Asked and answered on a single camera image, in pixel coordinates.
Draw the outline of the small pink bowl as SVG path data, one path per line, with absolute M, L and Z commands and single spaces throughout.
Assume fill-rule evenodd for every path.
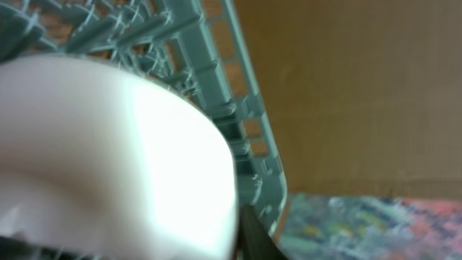
M 6 62 L 1 236 L 83 256 L 230 259 L 230 146 L 161 82 L 83 58 Z

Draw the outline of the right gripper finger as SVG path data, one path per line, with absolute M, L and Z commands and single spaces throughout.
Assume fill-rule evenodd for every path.
M 238 258 L 243 260 L 287 260 L 248 204 L 239 212 L 237 252 Z

